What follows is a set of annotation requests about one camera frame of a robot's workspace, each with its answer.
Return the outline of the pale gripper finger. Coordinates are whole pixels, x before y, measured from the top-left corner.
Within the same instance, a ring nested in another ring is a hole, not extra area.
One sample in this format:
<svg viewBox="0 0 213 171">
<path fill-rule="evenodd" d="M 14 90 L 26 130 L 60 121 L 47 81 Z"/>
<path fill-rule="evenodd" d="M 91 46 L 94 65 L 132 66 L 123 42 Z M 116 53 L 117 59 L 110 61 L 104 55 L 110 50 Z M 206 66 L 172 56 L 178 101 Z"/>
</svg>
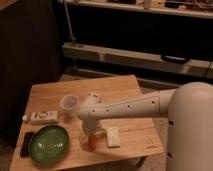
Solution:
<svg viewBox="0 0 213 171">
<path fill-rule="evenodd" d="M 100 138 L 106 136 L 106 131 L 98 131 L 95 133 L 95 136 Z"/>
<path fill-rule="evenodd" d="M 80 138 L 79 138 L 79 141 L 80 141 L 82 144 L 87 144 L 88 141 L 89 141 L 89 136 L 88 136 L 88 135 L 81 135 Z"/>
</svg>

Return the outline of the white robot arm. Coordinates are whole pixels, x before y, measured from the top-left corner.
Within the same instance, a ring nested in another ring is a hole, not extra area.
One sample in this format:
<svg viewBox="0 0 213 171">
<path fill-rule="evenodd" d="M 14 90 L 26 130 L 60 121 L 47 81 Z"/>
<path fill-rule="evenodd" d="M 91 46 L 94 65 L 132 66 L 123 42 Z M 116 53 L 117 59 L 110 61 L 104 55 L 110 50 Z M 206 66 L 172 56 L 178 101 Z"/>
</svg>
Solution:
<svg viewBox="0 0 213 171">
<path fill-rule="evenodd" d="M 103 102 L 96 93 L 80 105 L 85 133 L 101 129 L 104 119 L 152 118 L 169 121 L 166 171 L 213 171 L 213 85 L 191 82 L 177 89 L 155 91 Z"/>
</svg>

